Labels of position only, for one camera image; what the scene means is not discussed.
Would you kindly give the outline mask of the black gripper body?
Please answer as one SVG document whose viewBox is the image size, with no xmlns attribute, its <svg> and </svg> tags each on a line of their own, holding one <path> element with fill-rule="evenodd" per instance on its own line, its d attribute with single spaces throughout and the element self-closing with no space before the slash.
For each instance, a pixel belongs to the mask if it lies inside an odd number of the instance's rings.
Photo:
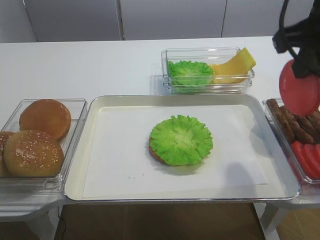
<svg viewBox="0 0 320 240">
<path fill-rule="evenodd" d="M 284 26 L 289 1 L 283 2 L 278 31 L 272 37 L 273 46 L 278 54 L 289 52 L 294 63 L 292 70 L 296 78 L 310 75 L 320 76 L 320 2 L 313 2 L 310 14 L 304 20 Z"/>
</svg>

